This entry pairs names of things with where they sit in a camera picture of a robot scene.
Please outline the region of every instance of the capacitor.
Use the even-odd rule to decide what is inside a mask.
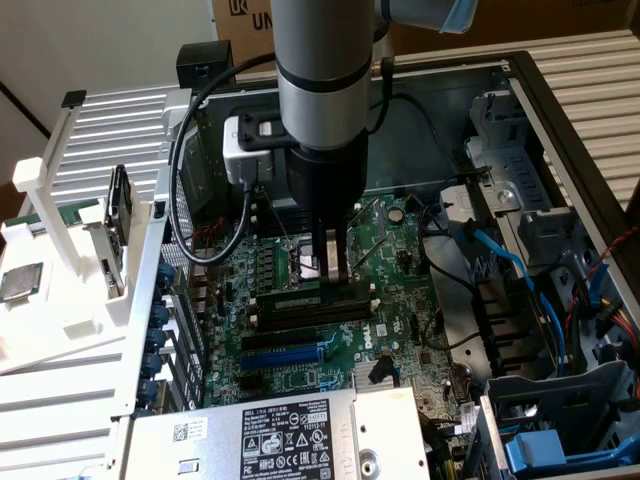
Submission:
[[[446,402],[449,400],[449,394],[451,393],[451,382],[449,380],[442,381],[442,399]]]
[[[148,405],[158,397],[158,384],[152,380],[141,379],[138,382],[138,400]]]
[[[223,317],[224,316],[224,297],[222,296],[222,289],[216,288],[214,292],[214,296],[216,298],[216,307],[218,310],[218,315]]]
[[[389,209],[389,212],[387,213],[387,218],[392,225],[400,225],[402,222],[404,222],[404,212],[401,208],[391,207]]]
[[[162,370],[162,358],[160,355],[145,353],[142,356],[140,373],[143,377],[151,378]]]
[[[164,305],[151,305],[149,312],[149,326],[151,328],[162,328],[169,323],[169,310]]]
[[[166,290],[167,288],[173,285],[173,280],[176,277],[176,269],[173,268],[168,263],[160,263],[158,265],[158,272],[156,274],[156,285],[158,285],[162,290]]]
[[[167,342],[164,331],[157,328],[149,328],[144,342],[144,349],[149,353],[158,353]]]
[[[224,287],[224,294],[227,302],[233,302],[233,283],[227,282]]]

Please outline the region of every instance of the red wire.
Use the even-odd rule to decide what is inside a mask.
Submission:
[[[616,238],[611,246],[607,247],[607,249],[600,254],[598,261],[593,264],[593,266],[587,272],[587,280],[589,280],[593,274],[596,272],[604,257],[606,257],[609,253],[613,251],[614,248],[618,247],[621,243],[625,242],[629,238],[631,238],[634,234],[640,234],[640,228],[631,227],[624,235],[620,235]],[[567,319],[564,322],[564,329],[566,330],[567,338],[569,337],[569,326],[571,325],[571,312],[573,311],[573,307],[575,307],[576,302],[578,301],[577,292],[573,295],[573,300],[571,301],[571,305],[569,306],[569,315],[567,315]]]
[[[622,330],[624,330],[625,332],[627,332],[627,334],[631,337],[631,343],[633,343],[633,349],[636,351],[636,354],[638,353],[638,339],[636,338],[636,336],[633,334],[633,330],[631,329],[631,327],[625,323],[625,321],[622,319],[622,317],[620,317],[619,315],[613,315],[612,317],[613,322],[620,327]]]

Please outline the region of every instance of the cable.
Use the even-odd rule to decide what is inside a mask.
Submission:
[[[471,292],[471,295],[475,296],[476,288],[471,283],[467,282],[466,280],[460,277],[455,276],[453,273],[449,273],[446,270],[440,268],[438,265],[433,263],[433,261],[429,258],[429,256],[427,255],[427,251],[424,248],[424,244],[422,243],[422,234],[420,233],[423,227],[423,222],[424,222],[424,215],[420,215],[420,218],[418,219],[418,236],[419,236],[418,251],[420,253],[421,260],[426,261],[431,266],[431,268],[433,268],[435,271],[440,272],[442,275],[449,278],[450,280],[453,280],[454,282],[462,285],[464,288],[469,290],[469,292]]]
[[[180,124],[180,128],[178,129],[178,135],[176,136],[176,141],[173,144],[173,149],[171,151],[171,162],[170,162],[170,170],[169,170],[169,220],[171,221],[171,227],[176,236],[176,241],[178,243],[178,247],[184,254],[184,256],[191,263],[196,265],[208,266],[208,265],[216,265],[223,262],[238,246],[240,241],[242,240],[242,235],[244,234],[244,230],[249,223],[249,218],[251,216],[251,185],[244,185],[244,195],[243,195],[243,207],[242,207],[242,216],[240,217],[240,225],[236,230],[233,238],[227,244],[227,246],[217,255],[214,255],[210,258],[201,258],[194,255],[187,245],[186,240],[182,236],[182,230],[180,229],[180,219],[178,217],[178,208],[177,208],[177,192],[178,192],[178,161],[180,159],[180,152],[182,151],[182,144],[184,143],[184,137],[187,133],[187,129],[189,128],[189,124],[191,123],[192,118],[197,112],[198,108],[202,102],[213,92],[216,88],[222,85],[224,82],[234,77],[238,73],[244,72],[250,68],[256,67],[258,65],[262,65],[263,63],[268,63],[274,61],[276,58],[274,53],[268,53],[266,55],[260,55],[258,57],[252,58],[251,60],[247,60],[244,63],[236,67],[229,68],[224,71],[216,78],[214,78],[206,87],[202,89],[202,91],[196,96],[196,98],[191,102],[187,112],[184,115],[184,119]]]
[[[429,330],[429,327],[431,326],[433,321],[434,321],[434,318],[430,318],[429,321],[427,322],[427,325],[425,326],[425,329],[427,331]],[[458,347],[464,345],[465,343],[467,343],[467,342],[469,342],[469,341],[471,341],[474,338],[479,337],[479,336],[480,336],[480,332],[472,333],[471,335],[463,338],[462,340],[460,340],[460,341],[458,341],[456,343],[452,343],[447,347],[443,347],[441,345],[436,345],[434,343],[431,343],[429,341],[428,337],[426,338],[425,343],[427,344],[427,347],[431,348],[432,350],[435,350],[436,352],[448,352],[450,350],[453,350],[454,348],[458,348]]]
[[[596,263],[594,263],[593,266],[587,272],[587,276],[585,278],[585,282],[587,280],[589,280],[593,276],[594,273],[596,273],[596,270],[598,270],[598,267],[600,266],[600,264],[602,263],[604,258],[609,253],[613,252],[613,250],[618,248],[622,243],[624,243],[626,240],[631,238],[634,234],[635,235],[640,235],[640,228],[631,227],[629,230],[627,230],[625,233],[623,233],[618,238],[616,238],[613,242],[611,242],[611,246],[607,247],[604,250],[604,252],[602,252],[600,254],[600,257],[598,257],[598,260],[596,261]],[[567,315],[567,318],[566,318],[566,320],[564,322],[564,328],[565,328],[565,330],[567,332],[569,332],[569,327],[571,325],[571,312],[573,311],[573,306],[576,304],[577,301],[578,301],[578,297],[577,297],[577,295],[574,294],[573,295],[573,300],[571,301],[571,306],[569,307],[569,314]]]
[[[438,229],[438,231],[446,236],[449,236],[449,232],[447,232],[444,228],[442,228],[442,225],[440,225],[440,222],[438,222],[438,220],[436,219],[435,215],[433,213],[431,213],[431,208],[433,207],[433,205],[427,205],[424,207],[424,209],[422,210],[422,215],[428,215],[429,218],[431,219],[431,221],[433,222],[433,224],[436,226],[436,228]]]
[[[563,263],[563,262],[556,262],[556,263],[552,264],[551,266],[549,266],[549,267],[545,268],[544,270],[542,270],[536,276],[536,279],[533,282],[534,286],[535,286],[535,292],[537,292],[536,294],[540,293],[540,289],[539,289],[540,279],[542,277],[544,277],[545,275],[551,275],[556,270],[560,270],[562,268],[566,269],[567,272],[569,272],[571,274],[571,276],[573,277],[573,280],[574,280],[574,282],[576,284],[577,292],[580,293],[580,296],[582,298],[584,298],[584,299],[587,299],[589,297],[589,289],[587,288],[586,282],[584,281],[584,279],[580,275],[580,272],[573,265],[568,264],[568,263]]]
[[[638,338],[634,335],[633,330],[631,330],[631,326],[624,323],[622,318],[620,318],[620,316],[618,315],[613,315],[611,319],[613,320],[613,323],[615,323],[618,327],[624,330],[627,335],[629,335],[629,337],[631,338],[631,343],[633,344],[633,349],[637,354],[640,346],[638,345]]]
[[[462,425],[462,422],[460,420],[451,420],[448,418],[429,418],[429,420],[431,420],[436,425],[440,423],[451,423],[453,425]]]
[[[371,130],[367,130],[368,135],[373,135],[380,130],[380,127],[382,127],[382,124],[387,118],[389,104],[393,97],[393,59],[383,58],[380,62],[380,70],[380,74],[382,75],[382,100],[380,102],[382,104],[382,110],[380,110],[380,114],[378,115],[378,119],[376,120],[373,128]]]
[[[520,260],[520,257],[518,257],[517,255],[514,255],[513,253],[510,253],[510,252],[506,251],[505,249],[503,249],[500,245],[498,245],[496,242],[494,242],[486,233],[484,233],[481,230],[476,230],[475,232],[473,232],[473,236],[477,240],[482,242],[489,250],[494,252],[499,257],[506,258],[507,260],[511,260],[513,263],[515,263],[516,266],[522,272],[522,275],[524,277],[525,283],[527,284],[527,287],[529,288],[529,290],[532,293],[534,292],[534,288],[535,287],[534,287],[534,284],[533,284],[533,280],[531,280],[531,277],[529,277],[529,274],[527,273],[527,270],[525,269],[524,264],[522,263],[522,260]],[[559,343],[558,346],[560,347],[560,359],[559,359],[559,362],[558,362],[558,374],[560,376],[562,376],[563,373],[564,373],[564,357],[565,357],[564,333],[562,331],[562,326],[560,325],[560,320],[558,320],[558,316],[556,315],[555,310],[551,306],[551,303],[549,303],[549,300],[547,300],[547,297],[545,296],[544,293],[540,294],[540,303],[542,304],[542,306],[546,310],[547,315],[549,315],[549,317],[551,318],[551,321],[553,322],[554,327],[557,330],[558,343]]]
[[[605,307],[608,307],[609,305],[611,305],[611,301],[604,297],[602,297],[600,301]],[[616,310],[616,312],[618,313],[618,315],[622,317],[622,319],[626,322],[627,325],[631,326],[631,320],[629,320],[629,317],[627,317],[627,314],[624,312],[624,310],[622,310],[622,308],[619,308],[618,310]]]
[[[413,95],[410,95],[408,93],[394,93],[393,95],[391,95],[390,100],[404,100],[405,102],[409,102],[411,105],[413,105],[415,107],[416,110],[418,110],[418,112],[420,113],[420,115],[422,115],[422,117],[424,118],[425,122],[427,123],[427,126],[429,127],[429,130],[431,131],[431,136],[433,137],[433,141],[436,143],[436,146],[438,147],[438,150],[440,151],[440,154],[447,158],[452,165],[455,164],[453,157],[451,156],[451,154],[449,152],[447,152],[446,148],[444,148],[444,145],[442,144],[442,139],[440,137],[440,134],[438,133],[438,130],[436,129],[435,125],[433,124],[433,121],[431,120],[431,116],[429,115],[429,112],[427,112],[427,109],[424,107],[424,105],[422,105],[422,103],[420,103],[420,101],[414,97]],[[388,108],[388,103],[385,103],[384,98],[382,100],[377,101],[376,103],[374,103],[373,105],[371,105],[371,109],[373,110],[374,108],[378,108],[380,105],[382,105],[382,108],[385,108],[385,105]]]
[[[538,315],[538,317],[544,317],[544,313],[542,311],[542,308],[540,307],[538,298],[535,295],[533,296],[533,305],[535,306],[536,315]],[[557,353],[559,352],[559,350],[558,350],[558,342],[556,340],[556,334],[553,331],[554,326],[551,325],[549,322],[545,322],[545,324],[547,325],[547,328],[549,328],[549,336],[551,337],[551,343],[553,343],[553,351]]]

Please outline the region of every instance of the metal side panel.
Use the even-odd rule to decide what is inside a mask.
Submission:
[[[406,55],[397,62],[513,50],[531,54],[589,152],[598,159],[616,198],[626,207],[632,189],[618,181],[630,184],[640,177],[640,41],[631,31],[442,50]],[[246,81],[270,78],[273,72],[240,75]],[[135,172],[133,181],[141,198],[151,200],[155,177],[150,174],[157,173],[168,159],[168,151],[161,153],[162,108],[167,92],[174,88],[177,85],[87,95],[70,120],[72,127],[59,132],[65,138],[64,154],[51,178],[56,202],[106,194],[107,172],[118,163]],[[611,140],[608,147],[600,146],[607,140]],[[52,137],[52,142],[59,138]],[[614,166],[621,155],[628,156],[632,164],[624,171]],[[84,181],[91,185],[84,188],[90,190],[83,189]]]
[[[640,178],[640,40],[629,30],[408,55],[398,63],[527,50],[626,208]],[[548,156],[556,182],[571,201]]]

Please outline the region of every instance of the black cable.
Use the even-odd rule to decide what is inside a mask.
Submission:
[[[573,356],[572,370],[574,375],[582,373],[582,357],[580,351],[580,322],[574,318],[580,312],[580,302],[576,302],[571,311],[571,355]]]
[[[440,268],[438,265],[436,265],[435,263],[433,263],[433,261],[429,258],[429,256],[427,255],[427,250],[426,248],[424,248],[424,243],[422,242],[422,227],[423,227],[423,222],[424,222],[424,215],[420,215],[420,218],[418,219],[418,252],[420,254],[420,259],[421,261],[426,261],[435,271],[440,272],[442,275],[444,275],[445,277],[449,278],[450,280],[453,280],[454,282],[459,283],[460,285],[462,285],[464,288],[466,288],[467,290],[469,290],[469,292],[471,292],[471,295],[475,296],[476,295],[476,288],[471,285],[471,283],[467,282],[466,280],[457,277],[456,275],[454,275],[453,273],[449,273],[446,270]]]
[[[441,424],[441,423],[451,423],[453,425],[462,425],[462,422],[460,420],[450,420],[448,418],[431,418],[431,417],[429,417],[429,420],[431,420],[436,425]]]
[[[533,282],[534,283],[533,291],[536,294],[536,298],[539,298],[541,293],[539,280],[544,278],[547,275],[551,275],[553,272],[555,272],[556,270],[560,270],[561,268],[566,269],[573,277],[573,280],[576,283],[576,289],[578,290],[580,297],[582,297],[582,300],[588,301],[589,289],[587,288],[587,283],[585,282],[584,278],[582,278],[582,276],[580,275],[580,272],[573,265],[568,263],[563,263],[563,262],[556,262],[551,266],[542,270],[538,275],[536,275],[536,279]]]
[[[536,295],[532,295],[531,299],[533,300],[533,307],[535,310],[535,314],[537,315],[538,318],[546,318],[546,315],[543,313],[543,309],[540,306],[540,304],[538,303],[539,300],[539,296]],[[553,343],[553,354],[557,357],[558,355],[560,355],[560,350],[558,350],[558,341],[556,340],[556,332],[553,330],[553,325],[551,324],[551,322],[545,322],[545,325],[547,325],[547,328],[549,329],[549,337],[551,337],[551,343]],[[557,372],[557,376],[560,376],[560,363],[558,362],[558,364],[556,365],[556,372]]]
[[[393,98],[393,61],[386,58],[383,59],[382,62],[380,62],[380,70],[382,75],[382,100],[380,102],[382,110],[380,110],[380,114],[373,128],[367,130],[367,134],[369,135],[373,135],[382,127],[389,112],[389,103],[391,102],[391,98]]]
[[[449,232],[447,232],[444,228],[442,228],[442,225],[440,225],[440,222],[438,222],[438,219],[435,217],[435,215],[433,213],[431,213],[431,208],[433,207],[433,205],[427,205],[424,207],[424,209],[422,210],[422,215],[428,215],[431,219],[431,221],[433,222],[433,224],[436,226],[436,228],[440,231],[440,233],[442,233],[443,235],[449,236]]]
[[[408,102],[413,107],[415,107],[415,109],[420,113],[420,115],[422,115],[422,117],[424,118],[425,122],[427,123],[427,126],[429,127],[429,130],[431,131],[431,136],[433,137],[433,141],[436,143],[436,146],[438,147],[438,150],[440,151],[440,154],[443,157],[445,157],[446,159],[448,159],[449,162],[451,162],[452,165],[455,165],[455,161],[454,161],[453,156],[444,147],[444,145],[442,143],[442,138],[440,137],[440,134],[438,133],[438,130],[436,129],[436,127],[435,127],[435,125],[433,123],[433,120],[431,119],[431,116],[429,115],[429,112],[424,107],[424,105],[422,105],[422,103],[420,103],[420,101],[416,97],[414,97],[413,95],[410,95],[410,94],[404,93],[404,92],[394,93],[393,95],[391,95],[391,100],[404,100],[405,102]],[[382,99],[382,100],[374,103],[373,105],[371,105],[371,109],[377,108],[380,105],[383,105],[383,108],[384,108],[384,105],[385,105],[384,99]]]
[[[433,320],[434,320],[433,318],[430,318],[429,321],[427,322],[427,325],[425,327],[427,331],[429,330],[429,327],[433,323]],[[425,343],[427,344],[427,347],[429,347],[432,350],[435,350],[437,352],[448,352],[449,350],[453,350],[454,348],[458,348],[458,347],[464,345],[465,343],[467,343],[467,342],[469,342],[469,341],[471,341],[474,338],[477,338],[479,336],[480,336],[480,332],[472,333],[471,335],[468,335],[468,336],[464,337],[462,340],[460,340],[460,341],[458,341],[456,343],[452,343],[447,347],[444,347],[442,345],[436,345],[435,343],[431,343],[429,341],[430,340],[429,337],[426,338],[426,342]]]
[[[216,265],[223,262],[238,246],[240,241],[242,240],[242,235],[244,230],[249,223],[249,217],[251,215],[251,185],[245,184],[244,187],[244,195],[243,195],[243,207],[242,207],[242,217],[240,218],[240,225],[236,230],[231,241],[227,244],[227,246],[217,255],[214,255],[210,258],[201,258],[194,255],[187,245],[184,237],[182,236],[182,231],[180,230],[180,220],[178,218],[178,208],[177,208],[177,191],[178,191],[178,161],[180,158],[180,152],[182,150],[182,144],[184,143],[184,137],[189,128],[189,124],[191,123],[192,118],[197,112],[198,108],[202,102],[220,85],[225,83],[230,78],[234,77],[238,73],[244,72],[250,68],[256,67],[258,65],[262,65],[264,63],[273,62],[276,56],[274,53],[268,53],[266,55],[260,55],[258,57],[247,60],[244,63],[236,67],[232,67],[225,72],[218,75],[214,78],[206,87],[202,89],[202,91],[196,96],[196,98],[191,102],[187,112],[185,113],[184,119],[180,124],[180,129],[178,130],[178,135],[176,136],[176,141],[173,144],[173,149],[171,152],[171,163],[170,163],[170,171],[169,171],[169,219],[171,221],[171,226],[173,227],[173,231],[176,236],[176,241],[178,242],[178,247],[184,254],[184,256],[191,263],[196,265],[208,266],[208,265]]]
[[[13,106],[16,107],[18,111],[22,113],[27,120],[29,120],[29,122],[31,122],[31,125],[33,125],[47,140],[51,138],[51,132],[49,129],[44,126],[38,117],[36,117],[34,113],[29,110],[3,82],[0,82],[0,92],[7,97],[7,100],[9,100]]]

